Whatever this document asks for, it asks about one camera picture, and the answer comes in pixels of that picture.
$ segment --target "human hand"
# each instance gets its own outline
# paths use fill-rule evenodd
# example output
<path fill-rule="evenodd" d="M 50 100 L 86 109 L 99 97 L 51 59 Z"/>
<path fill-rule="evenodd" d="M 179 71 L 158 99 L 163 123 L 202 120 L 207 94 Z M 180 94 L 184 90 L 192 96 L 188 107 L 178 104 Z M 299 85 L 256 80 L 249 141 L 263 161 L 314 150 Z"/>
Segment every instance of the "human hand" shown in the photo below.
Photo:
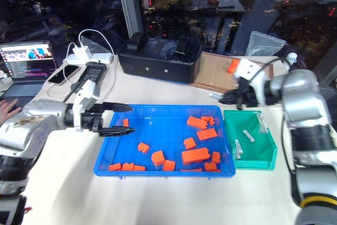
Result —
<path fill-rule="evenodd" d="M 21 111 L 21 107 L 18 107 L 9 113 L 9 111 L 16 105 L 17 101 L 17 99 L 13 100 L 12 102 L 6 100 L 0 101 L 0 126 L 10 117 L 13 117 L 15 114 Z"/>

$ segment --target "blue plastic tray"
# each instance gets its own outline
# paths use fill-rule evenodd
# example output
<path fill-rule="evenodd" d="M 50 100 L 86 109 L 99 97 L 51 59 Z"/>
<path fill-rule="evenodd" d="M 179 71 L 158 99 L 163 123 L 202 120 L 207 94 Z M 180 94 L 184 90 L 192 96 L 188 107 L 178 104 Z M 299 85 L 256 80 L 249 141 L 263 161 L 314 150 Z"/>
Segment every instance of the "blue plastic tray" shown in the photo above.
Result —
<path fill-rule="evenodd" d="M 98 176 L 159 176 L 159 177 L 232 177 L 235 166 L 230 152 L 227 133 L 223 124 L 221 110 L 217 106 L 199 105 L 131 105 L 134 110 L 125 113 L 114 113 L 110 126 L 123 125 L 123 119 L 128 118 L 135 132 L 121 137 L 105 138 L 96 160 L 94 173 Z M 188 126 L 189 116 L 213 116 L 218 137 L 199 141 L 196 133 L 199 129 Z M 196 149 L 207 147 L 210 154 L 213 151 L 221 153 L 221 163 L 217 168 L 222 172 L 204 171 L 204 162 L 184 166 L 181 152 L 186 151 L 184 140 L 193 137 Z M 138 151 L 137 146 L 144 142 L 150 146 L 148 153 Z M 163 171 L 163 166 L 156 167 L 151 160 L 152 153 L 162 150 L 167 160 L 175 161 L 174 171 Z M 146 167 L 146 171 L 109 171 L 114 163 L 134 163 Z M 182 172 L 180 169 L 202 168 L 203 172 Z"/>

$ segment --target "plastic bag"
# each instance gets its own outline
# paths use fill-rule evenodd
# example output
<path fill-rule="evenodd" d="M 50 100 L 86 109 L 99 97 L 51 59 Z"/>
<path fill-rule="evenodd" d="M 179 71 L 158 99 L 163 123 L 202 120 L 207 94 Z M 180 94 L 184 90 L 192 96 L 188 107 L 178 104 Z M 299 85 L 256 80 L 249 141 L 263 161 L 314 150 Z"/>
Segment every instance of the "plastic bag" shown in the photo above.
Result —
<path fill-rule="evenodd" d="M 107 50 L 105 47 L 101 46 L 100 44 L 92 41 L 91 39 L 88 39 L 84 36 L 81 36 L 81 41 L 83 45 L 88 46 L 90 49 L 90 52 L 92 54 L 95 53 L 111 53 L 109 50 Z"/>
<path fill-rule="evenodd" d="M 272 56 L 285 44 L 284 40 L 252 31 L 245 56 Z"/>

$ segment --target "orange block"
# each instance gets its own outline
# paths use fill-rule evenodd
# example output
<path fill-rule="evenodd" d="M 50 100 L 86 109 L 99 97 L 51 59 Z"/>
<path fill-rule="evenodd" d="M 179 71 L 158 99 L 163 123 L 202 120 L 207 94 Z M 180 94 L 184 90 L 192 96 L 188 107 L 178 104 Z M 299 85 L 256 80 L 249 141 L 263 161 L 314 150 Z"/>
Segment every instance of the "orange block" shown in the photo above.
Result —
<path fill-rule="evenodd" d="M 122 171 L 133 171 L 134 163 L 123 163 Z"/>
<path fill-rule="evenodd" d="M 138 150 L 142 151 L 143 153 L 146 153 L 147 151 L 149 151 L 150 146 L 141 142 L 140 144 L 138 144 Z"/>
<path fill-rule="evenodd" d="M 194 151 L 195 150 L 188 150 L 188 151 L 181 152 L 184 165 L 189 165 L 190 163 L 193 163 L 197 160 Z"/>
<path fill-rule="evenodd" d="M 202 171 L 202 169 L 199 168 L 199 169 L 193 169 L 193 170 L 180 170 L 180 171 Z"/>
<path fill-rule="evenodd" d="M 175 162 L 170 160 L 165 160 L 163 171 L 174 171 Z"/>
<path fill-rule="evenodd" d="M 220 163 L 220 153 L 219 152 L 216 152 L 216 151 L 213 151 L 212 153 L 212 162 L 213 163 Z"/>
<path fill-rule="evenodd" d="M 128 119 L 124 119 L 123 120 L 123 126 L 128 128 Z"/>
<path fill-rule="evenodd" d="M 196 147 L 196 144 L 195 144 L 195 141 L 194 139 L 191 137 L 191 138 L 188 138 L 184 141 L 184 145 L 185 145 L 185 148 L 187 150 L 190 150 L 190 149 L 193 149 Z"/>
<path fill-rule="evenodd" d="M 196 135 L 198 136 L 200 141 L 204 141 L 210 138 L 217 137 L 217 133 L 215 129 L 207 129 L 203 131 L 198 131 Z"/>
<path fill-rule="evenodd" d="M 231 65 L 228 67 L 227 72 L 233 74 L 236 71 L 237 66 L 239 65 L 239 63 L 240 63 L 239 59 L 234 59 L 232 61 Z"/>
<path fill-rule="evenodd" d="M 133 170 L 134 170 L 134 171 L 145 171 L 146 168 L 145 168 L 145 166 L 135 165 L 135 166 L 133 167 Z"/>
<path fill-rule="evenodd" d="M 203 121 L 203 120 L 200 120 L 196 117 L 193 117 L 193 116 L 190 116 L 189 119 L 187 120 L 187 124 L 189 126 L 193 126 L 195 128 L 198 128 L 198 129 L 206 129 L 207 128 L 207 122 L 206 121 Z"/>
<path fill-rule="evenodd" d="M 109 166 L 109 171 L 120 171 L 122 169 L 121 163 L 111 164 Z"/>
<path fill-rule="evenodd" d="M 194 150 L 194 153 L 196 155 L 196 162 L 200 163 L 204 160 L 207 160 L 211 157 L 211 154 L 209 154 L 208 148 L 201 148 Z"/>
<path fill-rule="evenodd" d="M 152 162 L 155 166 L 163 165 L 165 162 L 163 151 L 154 152 L 151 156 Z"/>
<path fill-rule="evenodd" d="M 216 163 L 205 163 L 205 171 L 214 171 L 216 170 Z"/>
<path fill-rule="evenodd" d="M 201 116 L 201 119 L 203 120 L 203 121 L 210 121 L 210 117 L 209 116 Z"/>

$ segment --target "green plastic bin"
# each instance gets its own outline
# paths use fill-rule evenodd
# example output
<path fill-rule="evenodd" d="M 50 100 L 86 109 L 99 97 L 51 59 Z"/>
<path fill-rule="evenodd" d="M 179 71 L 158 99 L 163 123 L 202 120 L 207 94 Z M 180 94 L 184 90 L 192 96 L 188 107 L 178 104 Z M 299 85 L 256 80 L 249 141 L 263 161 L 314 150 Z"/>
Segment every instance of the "green plastic bin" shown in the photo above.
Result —
<path fill-rule="evenodd" d="M 225 110 L 225 126 L 229 134 L 232 155 L 237 169 L 274 170 L 277 147 L 269 128 L 268 133 L 259 132 L 257 115 L 261 111 Z M 244 129 L 255 138 L 251 142 L 242 132 Z M 236 144 L 238 139 L 243 150 L 241 159 L 236 159 Z"/>

